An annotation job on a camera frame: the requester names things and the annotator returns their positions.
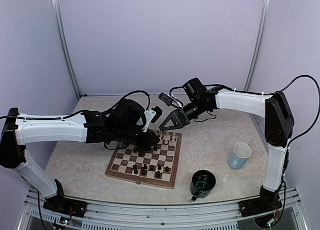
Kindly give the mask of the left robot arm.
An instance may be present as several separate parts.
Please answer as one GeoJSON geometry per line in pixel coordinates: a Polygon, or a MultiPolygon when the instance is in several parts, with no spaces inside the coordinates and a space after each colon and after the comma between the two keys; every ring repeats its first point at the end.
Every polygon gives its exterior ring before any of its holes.
{"type": "Polygon", "coordinates": [[[80,110],[70,115],[36,116],[9,109],[0,135],[0,164],[17,172],[36,188],[59,212],[70,207],[61,183],[45,173],[28,150],[31,146],[53,146],[58,142],[103,143],[120,142],[134,145],[140,151],[150,150],[159,142],[149,130],[161,110],[144,109],[130,99],[121,99],[103,112],[80,110]]]}

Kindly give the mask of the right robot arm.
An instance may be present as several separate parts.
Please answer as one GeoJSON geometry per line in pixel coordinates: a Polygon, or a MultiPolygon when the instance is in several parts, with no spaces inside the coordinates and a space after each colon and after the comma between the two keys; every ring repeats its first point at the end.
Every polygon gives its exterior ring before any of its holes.
{"type": "Polygon", "coordinates": [[[268,162],[256,208],[266,212],[275,204],[288,164],[288,149],[293,134],[294,117],[285,94],[249,93],[224,85],[183,86],[190,102],[171,111],[160,124],[161,131],[182,129],[204,112],[235,110],[264,119],[264,140],[268,162]]]}

